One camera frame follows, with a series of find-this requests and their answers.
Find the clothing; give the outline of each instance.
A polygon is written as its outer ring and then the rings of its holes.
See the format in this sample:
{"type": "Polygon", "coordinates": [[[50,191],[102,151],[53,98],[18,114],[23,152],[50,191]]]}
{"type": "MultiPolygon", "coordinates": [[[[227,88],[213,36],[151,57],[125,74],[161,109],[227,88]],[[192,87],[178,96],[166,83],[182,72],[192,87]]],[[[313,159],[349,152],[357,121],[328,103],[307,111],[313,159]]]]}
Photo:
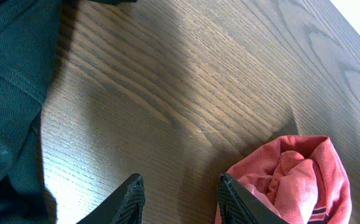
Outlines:
{"type": "Polygon", "coordinates": [[[349,180],[329,137],[279,137],[227,172],[288,223],[349,222],[349,180]]]}
{"type": "Polygon", "coordinates": [[[36,140],[60,8],[61,0],[0,0],[0,223],[48,221],[36,179],[36,140]]]}

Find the folded dark garment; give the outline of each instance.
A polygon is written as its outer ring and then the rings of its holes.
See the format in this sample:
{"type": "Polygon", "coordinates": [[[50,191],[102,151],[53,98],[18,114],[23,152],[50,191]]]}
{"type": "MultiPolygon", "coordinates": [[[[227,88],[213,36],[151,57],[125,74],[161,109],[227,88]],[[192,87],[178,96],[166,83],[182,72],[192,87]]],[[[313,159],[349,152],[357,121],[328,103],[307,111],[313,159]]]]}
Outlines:
{"type": "Polygon", "coordinates": [[[36,179],[36,139],[60,8],[61,0],[0,0],[0,223],[48,222],[36,179]]]}

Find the crumpled red cloth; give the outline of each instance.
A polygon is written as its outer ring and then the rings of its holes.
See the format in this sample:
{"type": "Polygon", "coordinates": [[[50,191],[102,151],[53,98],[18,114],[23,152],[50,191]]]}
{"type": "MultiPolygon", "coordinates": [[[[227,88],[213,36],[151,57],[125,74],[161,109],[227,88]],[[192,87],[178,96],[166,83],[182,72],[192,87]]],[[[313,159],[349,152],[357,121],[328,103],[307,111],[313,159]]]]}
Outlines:
{"type": "Polygon", "coordinates": [[[279,137],[227,172],[288,223],[349,222],[349,180],[327,136],[279,137]]]}

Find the wooden table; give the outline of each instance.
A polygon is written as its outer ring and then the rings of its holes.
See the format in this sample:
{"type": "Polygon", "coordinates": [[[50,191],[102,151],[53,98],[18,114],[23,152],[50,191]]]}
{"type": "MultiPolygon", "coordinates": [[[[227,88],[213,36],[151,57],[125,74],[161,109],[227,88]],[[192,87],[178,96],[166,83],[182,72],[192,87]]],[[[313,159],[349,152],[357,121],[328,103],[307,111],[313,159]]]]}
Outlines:
{"type": "Polygon", "coordinates": [[[332,138],[360,223],[360,36],[329,0],[64,4],[41,133],[58,223],[135,172],[143,223],[212,223],[218,175],[280,134],[332,138]]]}

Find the wood grain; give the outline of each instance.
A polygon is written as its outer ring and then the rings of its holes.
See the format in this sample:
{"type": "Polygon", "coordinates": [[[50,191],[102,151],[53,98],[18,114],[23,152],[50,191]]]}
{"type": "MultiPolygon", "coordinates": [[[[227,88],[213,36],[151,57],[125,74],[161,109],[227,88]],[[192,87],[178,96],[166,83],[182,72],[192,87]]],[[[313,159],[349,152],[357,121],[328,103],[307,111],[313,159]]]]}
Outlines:
{"type": "Polygon", "coordinates": [[[218,175],[297,133],[331,137],[360,223],[360,36],[329,0],[64,4],[41,133],[58,223],[134,172],[144,223],[212,223],[218,175]]]}

